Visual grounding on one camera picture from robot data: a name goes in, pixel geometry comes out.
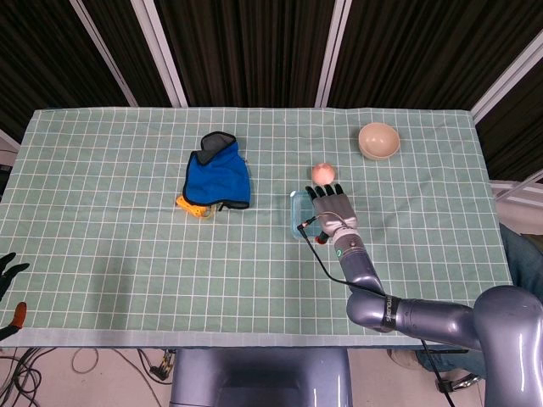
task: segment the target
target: wire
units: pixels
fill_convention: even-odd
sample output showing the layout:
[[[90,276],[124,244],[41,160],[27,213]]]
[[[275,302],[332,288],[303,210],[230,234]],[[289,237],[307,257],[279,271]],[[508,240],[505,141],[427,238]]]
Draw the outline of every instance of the wire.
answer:
[[[145,352],[143,352],[142,349],[138,348],[137,349],[137,354],[139,355],[139,359],[140,361],[142,362],[142,366],[143,366],[143,371],[145,372],[145,374],[147,375],[147,377],[149,379],[151,379],[153,382],[155,383],[158,383],[158,384],[164,384],[165,386],[170,386],[172,384],[172,382],[162,382],[161,380],[157,380],[155,379],[154,377],[151,376],[151,374],[149,373],[149,371],[151,370],[151,362],[149,361],[149,357],[147,356],[147,354]],[[145,364],[143,363],[143,357],[142,357],[142,354],[143,354],[143,357],[146,359],[147,363],[148,363],[148,368],[145,366]]]
[[[421,339],[421,342],[423,343],[424,352],[426,352],[426,355],[428,356],[428,360],[430,361],[430,365],[432,365],[432,369],[434,370],[434,374],[438,379],[439,384],[441,385],[441,388],[445,390],[445,384],[443,382],[443,379],[441,378],[441,375],[438,372],[438,368],[436,367],[434,363],[434,358],[430,354],[430,351],[428,350],[428,345],[426,344],[426,341],[424,339]],[[448,392],[444,392],[445,398],[449,402],[450,407],[455,407],[455,404],[452,402],[451,396]]]
[[[303,226],[304,224],[306,224],[309,220],[307,220],[306,222],[304,222],[302,225],[298,226],[298,230],[299,230],[299,233],[302,235],[302,237],[305,239],[305,241],[307,242],[307,245],[309,246],[309,248],[311,249],[311,252],[313,252],[313,255],[315,256],[316,258],[316,261],[319,262],[319,265],[321,265],[321,268],[324,270],[324,274],[326,274],[326,276],[332,280],[333,282],[337,282],[339,284],[344,284],[345,286],[349,286],[349,287],[353,287],[353,288],[356,288],[356,289],[359,289],[359,290],[362,290],[362,291],[368,291],[370,293],[374,293],[374,294],[377,294],[381,297],[383,297],[383,294],[378,292],[378,291],[373,291],[372,289],[370,288],[366,288],[366,287],[362,287],[362,286],[359,286],[358,284],[355,284],[354,282],[347,282],[345,280],[339,280],[337,279],[336,277],[332,276],[326,266],[324,265],[324,263],[322,263],[322,260],[321,258],[319,257],[318,253],[316,252],[315,248],[313,248],[313,245],[311,244],[309,238],[307,237],[307,234],[305,233],[304,231],[304,227]]]
[[[149,360],[149,357],[147,356],[147,354],[145,353],[145,351],[144,351],[143,349],[141,349],[141,348],[138,348],[138,349],[137,349],[137,352],[138,352],[141,356],[143,356],[143,357],[145,358],[145,360],[147,361],[147,365],[148,365],[148,367],[149,367],[149,369],[150,369],[151,366],[152,366],[152,365],[151,365],[151,360]]]
[[[339,219],[342,220],[342,223],[349,227],[343,220],[343,218],[341,218],[339,215],[335,214],[334,212],[321,212],[321,214],[325,214],[325,215],[335,215],[337,216]],[[364,290],[364,291],[368,291],[370,293],[374,293],[374,294],[377,294],[377,295],[380,295],[380,296],[383,296],[381,293],[378,293],[378,292],[375,292],[369,288],[366,288],[366,287],[361,287],[357,284],[355,284],[354,282],[347,282],[347,281],[344,281],[344,280],[339,280],[333,276],[330,275],[330,273],[328,272],[326,266],[322,263],[322,260],[321,258],[319,257],[318,253],[316,252],[315,248],[313,248],[313,245],[311,244],[309,238],[307,237],[307,234],[305,233],[304,231],[304,228],[306,228],[309,224],[311,224],[312,222],[315,221],[316,218],[318,218],[320,216],[317,215],[317,216],[314,216],[312,217],[311,219],[308,219],[306,220],[304,223],[298,225],[298,230],[299,230],[299,233],[302,235],[302,237],[305,239],[305,241],[307,242],[307,245],[309,246],[309,248],[311,249],[311,252],[313,252],[313,255],[315,256],[316,260],[319,262],[319,265],[321,265],[322,269],[324,270],[324,274],[327,275],[327,277],[332,280],[333,282],[338,282],[339,284],[344,284],[345,286],[349,286],[349,287],[354,287],[354,288],[357,288],[359,290]],[[426,352],[426,355],[428,356],[428,359],[430,360],[430,364],[432,365],[432,369],[434,370],[434,374],[435,376],[437,377],[438,379],[438,382],[439,384],[441,385],[442,388],[445,388],[445,384],[443,382],[443,379],[441,378],[441,375],[439,374],[438,372],[438,369],[434,363],[434,359],[432,358],[432,355],[429,353],[428,351],[428,346],[426,345],[426,342],[421,339],[421,342],[423,343],[423,347],[424,347],[424,351]],[[444,392],[444,395],[445,395],[445,398],[447,399],[447,401],[449,402],[449,406],[450,407],[456,407],[455,404],[452,402],[452,399],[451,399],[451,396],[447,393],[447,392]]]
[[[42,373],[33,366],[38,359],[45,354],[53,352],[55,349],[56,348],[51,348],[40,353],[41,349],[39,348],[28,348],[20,358],[16,358],[15,354],[13,357],[3,357],[3,359],[11,359],[12,361],[17,360],[17,366],[15,366],[11,379],[8,379],[7,386],[5,386],[5,389],[0,393],[0,398],[2,399],[0,405],[6,405],[11,393],[15,389],[17,391],[17,396],[12,404],[13,406],[17,404],[20,396],[23,396],[29,401],[29,406],[35,405],[36,407],[39,407],[39,403],[36,401],[36,393],[42,384]],[[26,386],[29,380],[32,381],[32,386],[30,388]]]
[[[6,384],[8,383],[8,380],[9,380],[9,375],[11,375],[11,370],[13,369],[14,367],[14,362],[15,361],[19,361],[19,359],[17,359],[15,356],[17,355],[17,350],[19,348],[15,348],[15,351],[14,351],[14,355],[13,356],[0,356],[0,359],[11,359],[11,363],[9,364],[9,371],[8,371],[8,374],[6,375],[6,378],[4,379],[3,383],[2,383],[2,386],[0,387],[0,389],[3,390],[4,386],[6,386]]]
[[[93,371],[94,368],[97,366],[98,361],[100,360],[100,355],[98,354],[98,350],[96,348],[92,348],[92,350],[94,351],[94,354],[96,355],[96,359],[94,360],[94,363],[88,369],[84,371],[78,371],[76,367],[74,366],[74,362],[76,361],[77,354],[79,354],[82,350],[83,348],[79,348],[74,352],[74,354],[71,355],[71,370],[74,373],[77,373],[78,375],[86,375],[87,373],[90,373],[91,371]]]
[[[162,405],[160,404],[160,401],[159,401],[159,398],[156,396],[156,393],[154,392],[153,388],[151,387],[151,384],[148,382],[147,378],[145,377],[145,375],[142,373],[142,371],[140,371],[136,365],[134,365],[125,355],[123,355],[121,352],[119,352],[117,349],[111,349],[113,350],[115,353],[117,353],[122,359],[125,360],[125,362],[132,366],[134,368],[135,371],[137,371],[137,373],[139,373],[139,375],[142,377],[142,379],[145,381],[145,384],[147,384],[147,387],[149,387],[149,390],[151,391],[151,393],[153,394],[153,397],[154,397],[154,401],[156,401],[156,404],[159,405],[159,407],[162,407]]]

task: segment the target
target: transparent tray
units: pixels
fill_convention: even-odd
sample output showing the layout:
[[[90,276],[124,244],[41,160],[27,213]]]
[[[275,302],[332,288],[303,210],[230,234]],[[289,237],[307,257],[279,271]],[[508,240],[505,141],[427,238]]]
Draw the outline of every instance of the transparent tray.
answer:
[[[290,231],[296,239],[303,239],[299,234],[298,225],[313,216],[315,216],[315,209],[309,194],[306,191],[292,191],[290,193]],[[307,226],[305,233],[308,237],[319,236],[321,233],[319,222],[315,221]]]

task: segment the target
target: person's leg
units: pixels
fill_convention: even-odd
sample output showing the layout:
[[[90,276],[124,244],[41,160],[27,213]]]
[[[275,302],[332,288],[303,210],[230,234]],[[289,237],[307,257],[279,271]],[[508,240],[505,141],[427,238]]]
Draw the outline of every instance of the person's leg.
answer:
[[[500,224],[512,283],[543,302],[543,253],[530,240]]]
[[[513,285],[530,291],[543,302],[543,253],[530,240],[502,224],[500,234]],[[432,371],[426,353],[418,350],[416,354],[419,363]],[[484,359],[480,352],[433,354],[432,357],[438,371],[464,369],[484,377]]]
[[[418,350],[416,352],[418,363],[427,371],[434,371],[426,352]],[[478,376],[485,377],[483,354],[477,351],[469,351],[465,354],[432,354],[432,359],[438,371],[452,371],[454,369],[463,369]]]

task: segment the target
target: gray robot arm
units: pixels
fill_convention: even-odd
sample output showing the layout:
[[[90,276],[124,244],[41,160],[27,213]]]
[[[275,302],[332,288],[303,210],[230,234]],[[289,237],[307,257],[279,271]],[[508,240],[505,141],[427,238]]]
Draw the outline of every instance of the gray robot arm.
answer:
[[[321,227],[333,239],[351,287],[349,318],[379,332],[482,350],[485,405],[543,407],[543,305],[512,286],[482,293],[473,309],[454,303],[386,295],[358,234],[356,215],[341,187],[309,191]]]

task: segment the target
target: beige bowl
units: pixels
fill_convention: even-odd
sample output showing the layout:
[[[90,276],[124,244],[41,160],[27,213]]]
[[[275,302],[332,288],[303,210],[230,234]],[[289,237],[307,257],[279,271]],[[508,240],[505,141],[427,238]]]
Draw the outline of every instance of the beige bowl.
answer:
[[[358,134],[358,147],[364,157],[387,159],[400,149],[398,132],[384,123],[365,125]]]

